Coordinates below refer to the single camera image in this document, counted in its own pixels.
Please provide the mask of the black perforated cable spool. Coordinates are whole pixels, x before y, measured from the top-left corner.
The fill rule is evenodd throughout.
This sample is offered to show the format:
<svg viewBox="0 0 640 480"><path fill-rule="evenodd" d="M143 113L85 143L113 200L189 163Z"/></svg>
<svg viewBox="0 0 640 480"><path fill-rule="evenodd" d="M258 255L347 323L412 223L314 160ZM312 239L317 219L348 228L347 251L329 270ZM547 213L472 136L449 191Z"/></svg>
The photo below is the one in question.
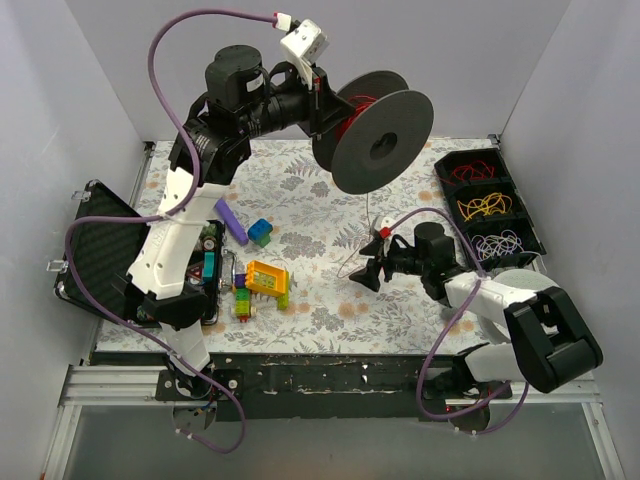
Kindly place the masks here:
<svg viewBox="0 0 640 480"><path fill-rule="evenodd" d="M340 140L314 139L312 151L341 191L360 195L389 184L413 163L431 133L434 109L393 71L373 71L348 84L364 90L352 97L353 122Z"/></svg>

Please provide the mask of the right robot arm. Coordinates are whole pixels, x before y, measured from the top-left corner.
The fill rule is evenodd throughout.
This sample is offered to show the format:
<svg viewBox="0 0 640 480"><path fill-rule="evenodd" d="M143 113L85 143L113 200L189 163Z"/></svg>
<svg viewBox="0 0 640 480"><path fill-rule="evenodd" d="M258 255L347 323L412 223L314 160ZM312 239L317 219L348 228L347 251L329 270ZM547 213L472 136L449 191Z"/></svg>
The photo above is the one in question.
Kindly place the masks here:
<svg viewBox="0 0 640 480"><path fill-rule="evenodd" d="M505 341L458 354L451 378L464 397L479 395L493 381L526 381L550 393L604 361L565 290L509 286L464 268L456 261L453 238L439 223L418 224L412 243L383 227L360 252L367 263L350 280L378 291L396 274L414 275L431 299L507 330Z"/></svg>

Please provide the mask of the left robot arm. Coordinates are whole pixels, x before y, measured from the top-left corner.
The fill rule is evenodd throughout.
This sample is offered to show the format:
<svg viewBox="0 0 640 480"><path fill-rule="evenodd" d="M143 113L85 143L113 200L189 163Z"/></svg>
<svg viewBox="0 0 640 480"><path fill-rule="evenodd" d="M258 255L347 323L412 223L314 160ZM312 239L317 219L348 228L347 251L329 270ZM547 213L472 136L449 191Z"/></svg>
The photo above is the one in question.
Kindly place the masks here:
<svg viewBox="0 0 640 480"><path fill-rule="evenodd" d="M223 48L178 128L163 199L122 284L124 295L161 325L170 363L181 372L178 387L190 399L205 398L213 377L204 369L210 356L199 325L207 300L186 284L185 273L211 210L251 155L251 140L292 125L324 138L355 111L329 86L318 55L287 50L266 71L256 48Z"/></svg>

